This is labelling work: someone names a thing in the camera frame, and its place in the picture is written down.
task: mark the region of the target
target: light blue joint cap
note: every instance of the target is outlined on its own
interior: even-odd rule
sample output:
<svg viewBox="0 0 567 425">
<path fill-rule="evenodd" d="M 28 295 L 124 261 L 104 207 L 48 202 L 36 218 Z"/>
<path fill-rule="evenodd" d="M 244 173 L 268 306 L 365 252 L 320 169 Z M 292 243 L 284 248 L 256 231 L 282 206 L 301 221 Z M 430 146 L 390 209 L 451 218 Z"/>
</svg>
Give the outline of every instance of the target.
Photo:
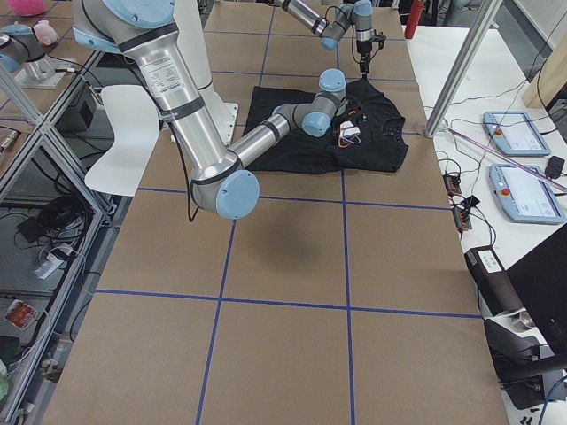
<svg viewBox="0 0 567 425">
<path fill-rule="evenodd" d="M 325 37 L 321 39 L 321 45 L 326 50 L 335 50 L 338 46 L 338 41 L 332 38 Z"/>
<path fill-rule="evenodd" d="M 372 16 L 372 2 L 370 0 L 359 0 L 354 4 L 354 13 L 358 16 Z"/>
<path fill-rule="evenodd" d="M 314 137 L 321 137 L 327 132 L 329 127 L 330 118 L 322 112 L 308 113 L 301 123 L 303 131 Z"/>
<path fill-rule="evenodd" d="M 80 29 L 73 27 L 74 39 L 84 47 L 92 50 L 101 50 L 107 53 L 122 53 L 116 43 L 109 42 L 104 38 L 97 37 L 96 35 L 88 34 Z"/>
<path fill-rule="evenodd" d="M 260 197 L 258 179 L 248 170 L 227 177 L 216 196 L 216 211 L 225 219 L 242 219 L 252 212 Z"/>
<path fill-rule="evenodd" d="M 319 77 L 319 88 L 330 93 L 337 93 L 346 87 L 345 75 L 336 68 L 324 71 Z"/>
<path fill-rule="evenodd" d="M 175 0 L 102 1 L 117 17 L 139 28 L 163 27 L 174 17 Z"/>
<path fill-rule="evenodd" d="M 31 35 L 34 33 L 32 28 L 24 24 L 11 24 L 0 29 L 0 31 L 7 35 Z"/>
<path fill-rule="evenodd" d="M 0 55 L 0 64 L 6 68 L 9 73 L 15 73 L 19 70 L 19 64 L 9 56 Z"/>
</svg>

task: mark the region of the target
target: black t-shirt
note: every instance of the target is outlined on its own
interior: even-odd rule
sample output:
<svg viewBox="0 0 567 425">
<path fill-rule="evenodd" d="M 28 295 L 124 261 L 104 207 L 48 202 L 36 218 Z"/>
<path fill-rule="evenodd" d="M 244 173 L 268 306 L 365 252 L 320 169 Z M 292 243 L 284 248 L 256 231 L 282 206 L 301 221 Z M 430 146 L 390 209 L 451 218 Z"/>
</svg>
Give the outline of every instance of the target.
<svg viewBox="0 0 567 425">
<path fill-rule="evenodd" d="M 277 106 L 311 103 L 314 97 L 315 94 L 305 91 L 255 87 L 245 133 L 269 118 Z M 325 135 L 313 137 L 300 128 L 292 130 L 248 169 L 308 174 L 345 168 L 397 171 L 408 146 L 401 136 L 405 119 L 395 105 L 366 79 L 346 85 L 346 100 L 346 113 L 333 120 L 332 128 Z M 359 143 L 350 143 L 347 147 L 338 140 L 338 125 L 346 119 L 361 131 L 356 139 Z"/>
</svg>

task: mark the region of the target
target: table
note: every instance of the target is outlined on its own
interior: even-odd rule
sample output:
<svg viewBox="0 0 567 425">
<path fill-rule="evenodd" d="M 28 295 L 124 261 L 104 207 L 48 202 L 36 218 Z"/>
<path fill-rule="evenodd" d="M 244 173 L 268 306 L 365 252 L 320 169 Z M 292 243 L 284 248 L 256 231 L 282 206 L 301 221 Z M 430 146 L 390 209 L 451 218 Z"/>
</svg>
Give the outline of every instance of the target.
<svg viewBox="0 0 567 425">
<path fill-rule="evenodd" d="M 467 31 L 466 28 L 419 27 L 414 39 L 408 41 L 409 54 L 426 112 L 431 111 L 429 106 L 435 105 Z M 506 111 L 508 108 L 511 111 L 528 111 L 532 119 L 536 120 L 534 124 L 540 132 L 547 132 L 555 128 L 545 110 L 527 109 L 525 107 L 521 95 L 527 89 L 527 83 L 523 84 L 523 81 L 525 81 L 524 74 L 512 57 L 498 30 L 488 30 L 461 87 L 455 95 L 454 103 L 461 102 L 469 97 L 486 98 L 452 105 L 447 111 L 447 121 L 451 122 L 455 119 L 472 121 L 470 123 L 456 120 L 454 127 L 481 143 L 488 143 L 488 137 L 483 126 L 474 123 L 482 122 L 482 115 L 485 111 Z M 567 145 L 565 145 L 565 141 L 559 132 L 544 137 L 554 155 L 567 158 Z M 449 134 L 438 132 L 434 137 L 434 142 L 436 149 L 438 149 L 439 158 L 445 158 L 444 152 L 446 152 L 449 158 L 455 159 L 462 166 L 463 170 L 473 170 L 477 167 L 474 160 L 455 148 L 455 141 Z M 466 142 L 459 142 L 458 145 L 461 151 L 473 158 L 482 158 L 483 153 L 479 148 L 470 146 Z M 515 159 L 522 164 L 540 166 L 541 169 L 545 169 L 548 160 L 547 158 Z M 512 223 L 507 219 L 495 200 L 488 179 L 488 167 L 491 164 L 501 162 L 495 157 L 486 156 L 482 160 L 476 185 L 474 184 L 476 173 L 467 173 L 462 175 L 461 186 L 465 196 L 468 196 L 474 185 L 474 195 L 480 199 L 478 207 L 496 230 L 497 240 L 494 250 L 502 264 L 508 268 L 556 231 L 557 226 Z M 445 164 L 444 162 L 440 164 L 442 170 L 445 169 Z M 455 169 L 453 165 L 449 165 L 449 171 Z M 567 200 L 564 197 L 559 197 L 558 200 L 563 207 L 567 207 Z M 472 217 L 471 221 L 473 230 L 462 235 L 463 252 L 472 247 L 487 245 L 489 242 L 486 224 L 475 217 Z M 504 322 L 504 318 L 496 320 L 500 323 Z M 505 396 L 505 399 L 507 399 L 506 407 L 510 423 L 519 422 L 524 416 L 532 415 L 527 410 L 517 411 L 508 401 L 508 396 Z M 564 423 L 566 415 L 567 404 L 555 403 L 546 412 L 545 423 Z"/>
<path fill-rule="evenodd" d="M 375 19 L 389 42 L 369 77 L 407 118 L 401 170 L 259 173 L 251 216 L 191 225 L 165 133 L 44 424 L 505 423 L 399 19 Z M 323 50 L 263 4 L 215 4 L 206 44 L 240 133 L 254 85 L 359 76 L 348 42 Z"/>
</svg>

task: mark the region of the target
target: pink object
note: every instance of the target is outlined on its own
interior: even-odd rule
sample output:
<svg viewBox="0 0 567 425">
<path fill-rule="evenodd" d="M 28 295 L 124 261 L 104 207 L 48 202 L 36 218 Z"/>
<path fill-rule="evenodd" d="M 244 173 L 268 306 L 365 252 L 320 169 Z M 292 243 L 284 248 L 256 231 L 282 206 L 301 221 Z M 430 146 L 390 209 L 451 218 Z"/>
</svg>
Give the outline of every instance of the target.
<svg viewBox="0 0 567 425">
<path fill-rule="evenodd" d="M 6 0 L 6 3 L 19 16 L 34 16 L 46 11 L 43 0 Z"/>
<path fill-rule="evenodd" d="M 58 35 L 48 20 L 40 20 L 37 22 L 34 25 L 34 33 L 40 43 L 45 46 L 52 45 L 58 40 Z"/>
</svg>

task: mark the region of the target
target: label sticker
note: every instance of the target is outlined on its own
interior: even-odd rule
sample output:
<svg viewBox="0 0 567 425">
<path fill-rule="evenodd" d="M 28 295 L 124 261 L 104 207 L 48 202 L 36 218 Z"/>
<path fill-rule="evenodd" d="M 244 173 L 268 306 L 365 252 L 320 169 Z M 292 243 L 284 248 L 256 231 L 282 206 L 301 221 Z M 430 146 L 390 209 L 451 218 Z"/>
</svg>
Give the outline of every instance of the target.
<svg viewBox="0 0 567 425">
<path fill-rule="evenodd" d="M 479 251 L 478 256 L 480 257 L 482 264 L 485 265 L 485 269 L 488 273 L 496 273 L 502 271 L 502 268 L 500 267 L 500 264 L 498 264 L 498 261 L 496 261 L 496 258 L 494 257 L 492 251 Z"/>
<path fill-rule="evenodd" d="M 185 89 L 179 70 L 171 58 L 154 60 L 140 68 L 154 97 L 165 97 Z"/>
</svg>

